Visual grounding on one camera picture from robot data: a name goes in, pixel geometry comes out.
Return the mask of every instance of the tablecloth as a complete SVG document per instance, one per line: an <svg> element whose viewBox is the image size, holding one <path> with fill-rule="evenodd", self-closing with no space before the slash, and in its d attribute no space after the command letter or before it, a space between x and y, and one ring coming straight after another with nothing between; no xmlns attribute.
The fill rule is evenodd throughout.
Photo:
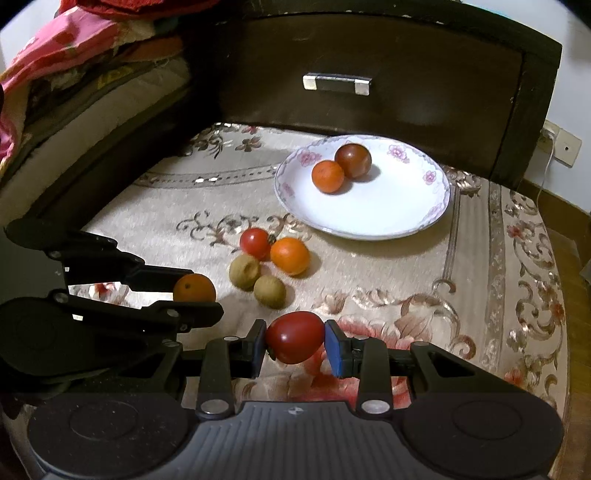
<svg viewBox="0 0 591 480"><path fill-rule="evenodd" d="M443 167L452 195L435 225L382 242L330 236L284 211L273 191L279 164L318 139L303 132L215 124L178 156L141 176L86 229L116 238L121 250L149 264L191 268L213 281L224 317L214 327L179 334L185 349L245 335L257 318L271 323L286 312L311 310L323 320L336 319L350 335L376 336L390 348L432 342L532 392L564 417L569 375L563 294L535 204ZM229 282L240 234L251 226L278 238L298 237L312 252L309 270L297 278L264 265L287 285L283 310L261 306L252 293ZM72 292L132 307L171 299L171 294L137 293L118 284L107 287L75 286ZM198 382L189 379L184 406L194 406ZM234 389L237 402L352 401L356 382L332 377L320 350L299 365L267 357L258 379L235 380ZM408 405L404 379L392 379L392 393L396 407ZM26 446L20 450L22 456Z"/></svg>

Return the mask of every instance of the wooden floor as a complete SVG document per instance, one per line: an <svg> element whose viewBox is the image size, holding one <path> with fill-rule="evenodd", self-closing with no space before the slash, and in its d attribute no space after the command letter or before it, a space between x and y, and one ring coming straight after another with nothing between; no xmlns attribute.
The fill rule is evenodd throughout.
<svg viewBox="0 0 591 480"><path fill-rule="evenodd" d="M591 303L575 243L548 230L563 285L570 351L570 415L558 480L591 478Z"/></svg>

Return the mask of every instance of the brown round fruit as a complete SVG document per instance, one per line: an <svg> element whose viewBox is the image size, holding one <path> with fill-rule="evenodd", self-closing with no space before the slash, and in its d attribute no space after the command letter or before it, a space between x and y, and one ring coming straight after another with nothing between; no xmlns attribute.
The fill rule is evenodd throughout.
<svg viewBox="0 0 591 480"><path fill-rule="evenodd" d="M343 168L347 178L358 179L369 172L371 154L363 145L347 143L336 151L335 162Z"/></svg>
<svg viewBox="0 0 591 480"><path fill-rule="evenodd" d="M263 305L279 310L285 305L287 291L279 278L273 277L273 275L263 275L255 283L254 295Z"/></svg>
<svg viewBox="0 0 591 480"><path fill-rule="evenodd" d="M238 255L230 264L230 282L241 290L252 290L261 276L261 264L251 255Z"/></svg>

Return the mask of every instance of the white plate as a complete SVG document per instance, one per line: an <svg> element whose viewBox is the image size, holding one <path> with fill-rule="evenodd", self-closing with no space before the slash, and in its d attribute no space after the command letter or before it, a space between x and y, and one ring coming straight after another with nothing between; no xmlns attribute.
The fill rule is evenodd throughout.
<svg viewBox="0 0 591 480"><path fill-rule="evenodd" d="M333 160L345 143L358 143L372 156L361 181L345 180L326 194L312 183L312 168ZM275 194L302 222L355 240L386 240L412 235L434 224L449 204L449 182L441 167L406 143L373 135L318 140L293 152L275 174Z"/></svg>

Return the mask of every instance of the dark red tomato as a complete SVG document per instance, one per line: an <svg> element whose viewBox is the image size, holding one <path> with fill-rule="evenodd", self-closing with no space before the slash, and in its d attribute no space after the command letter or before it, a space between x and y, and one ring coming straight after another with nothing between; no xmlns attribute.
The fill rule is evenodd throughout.
<svg viewBox="0 0 591 480"><path fill-rule="evenodd" d="M362 177L371 168L371 154L363 145L347 143L341 146L335 153L337 162L348 179Z"/></svg>
<svg viewBox="0 0 591 480"><path fill-rule="evenodd" d="M324 323L312 312L291 312L275 319L265 334L275 357L288 365L308 360L324 342Z"/></svg>

